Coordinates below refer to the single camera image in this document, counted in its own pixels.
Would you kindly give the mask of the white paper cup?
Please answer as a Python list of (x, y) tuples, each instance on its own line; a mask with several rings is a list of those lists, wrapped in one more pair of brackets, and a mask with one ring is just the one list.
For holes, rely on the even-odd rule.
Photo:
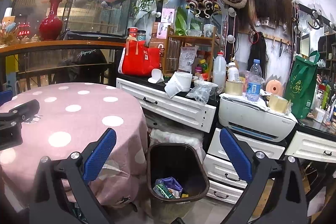
[(185, 72), (175, 72), (165, 86), (165, 92), (172, 98), (180, 92), (188, 92), (190, 90), (193, 75)]

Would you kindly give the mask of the pink polka dot tablecloth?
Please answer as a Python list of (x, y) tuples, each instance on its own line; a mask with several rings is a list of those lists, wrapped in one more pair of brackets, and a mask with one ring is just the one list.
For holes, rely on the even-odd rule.
[(5, 182), (16, 194), (28, 198), (43, 156), (65, 159), (112, 128), (116, 145), (90, 187), (105, 206), (135, 200), (146, 173), (147, 125), (132, 95), (101, 84), (54, 84), (15, 96), (1, 106), (1, 112), (30, 100), (37, 100), (40, 110), (22, 125), (22, 144), (1, 152)]

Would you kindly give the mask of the white plastic jug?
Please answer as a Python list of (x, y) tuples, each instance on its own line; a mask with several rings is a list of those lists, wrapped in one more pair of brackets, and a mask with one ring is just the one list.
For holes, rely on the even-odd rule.
[(218, 52), (213, 67), (213, 83), (217, 84), (218, 90), (222, 90), (226, 82), (226, 64), (224, 53)]

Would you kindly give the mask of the purple plastic bag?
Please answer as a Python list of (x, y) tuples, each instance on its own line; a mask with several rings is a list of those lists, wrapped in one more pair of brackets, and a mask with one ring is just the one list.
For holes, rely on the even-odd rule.
[(168, 188), (168, 190), (174, 195), (175, 198), (181, 197), (183, 188), (175, 178), (173, 177), (159, 178), (155, 181), (155, 184), (159, 183), (163, 183)]

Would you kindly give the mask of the wooden railing counter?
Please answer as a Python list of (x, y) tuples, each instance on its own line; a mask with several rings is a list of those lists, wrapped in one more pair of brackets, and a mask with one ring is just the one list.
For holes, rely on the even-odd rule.
[(105, 42), (101, 40), (51, 40), (1, 46), (1, 57), (33, 51), (72, 50), (76, 48), (115, 50), (123, 48), (124, 46), (125, 40), (121, 42)]

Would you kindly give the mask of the clear plastic bag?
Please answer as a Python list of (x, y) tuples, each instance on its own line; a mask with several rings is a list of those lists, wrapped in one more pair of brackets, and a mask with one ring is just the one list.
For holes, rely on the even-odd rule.
[(200, 104), (206, 105), (209, 98), (217, 92), (218, 85), (204, 80), (195, 80), (194, 87), (186, 95)]

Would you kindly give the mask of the white side drawer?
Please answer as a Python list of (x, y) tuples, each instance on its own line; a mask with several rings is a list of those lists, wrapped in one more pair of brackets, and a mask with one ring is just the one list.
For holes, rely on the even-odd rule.
[(296, 131), (285, 155), (312, 161), (336, 163), (336, 142)]

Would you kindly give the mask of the green gift bag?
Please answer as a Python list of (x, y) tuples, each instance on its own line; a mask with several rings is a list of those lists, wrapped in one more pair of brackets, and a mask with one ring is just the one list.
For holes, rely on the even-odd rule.
[(313, 104), (319, 56), (313, 51), (308, 59), (295, 57), (284, 98), (292, 103), (291, 113), (297, 120), (306, 118)]

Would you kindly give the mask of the white desk drawer front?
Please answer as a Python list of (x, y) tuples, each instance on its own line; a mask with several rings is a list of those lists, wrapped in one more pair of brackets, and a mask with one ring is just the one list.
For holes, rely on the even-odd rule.
[(170, 98), (165, 92), (118, 78), (117, 88), (138, 99), (141, 106), (147, 110), (181, 123), (185, 126), (209, 133), (216, 107), (202, 105), (191, 99), (174, 96)]

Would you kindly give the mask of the white printer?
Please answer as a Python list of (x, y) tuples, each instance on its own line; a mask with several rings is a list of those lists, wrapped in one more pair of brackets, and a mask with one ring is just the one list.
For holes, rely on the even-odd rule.
[(271, 110), (263, 99), (252, 102), (244, 95), (220, 95), (219, 123), (240, 133), (272, 142), (284, 140), (295, 128), (293, 114)]

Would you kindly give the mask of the wooden shelf rack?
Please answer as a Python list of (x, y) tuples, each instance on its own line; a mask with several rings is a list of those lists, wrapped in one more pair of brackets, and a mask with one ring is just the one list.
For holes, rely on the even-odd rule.
[(215, 36), (178, 36), (168, 27), (161, 58), (162, 73), (167, 77), (177, 71), (194, 75), (196, 67), (201, 67), (202, 78), (210, 81), (213, 77), (215, 51), (218, 49), (219, 40)]

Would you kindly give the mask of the blue label water bottle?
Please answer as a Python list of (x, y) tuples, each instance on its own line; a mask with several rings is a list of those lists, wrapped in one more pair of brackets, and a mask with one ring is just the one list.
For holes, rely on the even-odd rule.
[(260, 60), (254, 59), (247, 80), (247, 89), (246, 89), (247, 100), (252, 102), (258, 101), (263, 81), (264, 80), (262, 70), (260, 67)]

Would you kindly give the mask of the white folded card stand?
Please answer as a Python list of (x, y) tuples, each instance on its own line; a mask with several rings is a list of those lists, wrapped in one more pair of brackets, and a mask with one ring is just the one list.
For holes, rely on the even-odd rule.
[(162, 71), (160, 69), (153, 69), (151, 71), (151, 77), (148, 78), (148, 82), (151, 84), (158, 84), (164, 81)]

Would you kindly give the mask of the beige tape roll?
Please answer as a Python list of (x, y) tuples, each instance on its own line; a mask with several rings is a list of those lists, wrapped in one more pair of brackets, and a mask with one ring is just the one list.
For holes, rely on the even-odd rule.
[(241, 81), (226, 81), (225, 93), (235, 96), (241, 96), (243, 94), (243, 82)]

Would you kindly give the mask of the black trash bin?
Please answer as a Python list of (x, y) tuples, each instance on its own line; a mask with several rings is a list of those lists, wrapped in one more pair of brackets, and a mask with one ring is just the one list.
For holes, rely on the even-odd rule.
[[(173, 177), (183, 188), (187, 198), (166, 199), (154, 191), (159, 178)], [(149, 147), (147, 152), (147, 188), (150, 192), (151, 215), (156, 221), (172, 223), (183, 218), (203, 199), (210, 188), (197, 152), (188, 144), (159, 143)]]

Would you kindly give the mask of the white plastic bag bundle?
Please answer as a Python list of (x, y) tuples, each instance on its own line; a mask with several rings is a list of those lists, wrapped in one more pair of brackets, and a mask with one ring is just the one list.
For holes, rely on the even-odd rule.
[(177, 133), (162, 131), (160, 129), (152, 129), (149, 134), (150, 145), (158, 143), (182, 143), (188, 144), (197, 152), (201, 162), (204, 161), (206, 153), (203, 149), (204, 133), (202, 132), (187, 132), (186, 130)]

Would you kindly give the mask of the green white toothpaste box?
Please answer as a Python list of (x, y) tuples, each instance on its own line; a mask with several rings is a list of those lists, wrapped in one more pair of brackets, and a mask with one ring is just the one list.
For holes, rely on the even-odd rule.
[(174, 195), (168, 190), (168, 188), (163, 183), (155, 184), (153, 191), (162, 198), (175, 199)]

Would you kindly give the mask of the red ceramic vase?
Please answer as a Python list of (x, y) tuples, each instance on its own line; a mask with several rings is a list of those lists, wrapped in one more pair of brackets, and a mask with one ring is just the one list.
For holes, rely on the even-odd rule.
[(63, 22), (57, 16), (57, 10), (62, 0), (49, 0), (50, 12), (46, 18), (41, 21), (39, 32), (42, 40), (56, 40), (62, 30)]

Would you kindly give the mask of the glass display case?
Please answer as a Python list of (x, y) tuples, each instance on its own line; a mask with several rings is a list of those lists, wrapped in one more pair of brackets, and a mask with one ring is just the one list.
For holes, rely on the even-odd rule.
[(63, 32), (126, 36), (132, 0), (67, 0), (62, 21)]

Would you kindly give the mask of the golden glass bowl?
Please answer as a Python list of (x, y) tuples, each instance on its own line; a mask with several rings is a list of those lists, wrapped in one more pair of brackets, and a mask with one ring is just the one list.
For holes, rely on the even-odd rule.
[(0, 45), (14, 45), (19, 43), (19, 28), (15, 22), (2, 22), (0, 33)]

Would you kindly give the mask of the small white bottle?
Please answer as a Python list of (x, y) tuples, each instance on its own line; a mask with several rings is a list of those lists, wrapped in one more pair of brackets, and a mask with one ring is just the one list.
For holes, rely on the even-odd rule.
[(229, 81), (234, 81), (234, 82), (239, 82), (239, 70), (236, 67), (236, 64), (234, 62), (230, 62), (228, 64), (228, 80)]

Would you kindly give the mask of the red tote bag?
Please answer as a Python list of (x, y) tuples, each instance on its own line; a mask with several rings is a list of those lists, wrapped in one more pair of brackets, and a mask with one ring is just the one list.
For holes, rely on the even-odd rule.
[(127, 38), (118, 66), (120, 74), (150, 77), (153, 69), (160, 68), (160, 49), (148, 48), (145, 44), (145, 41)]

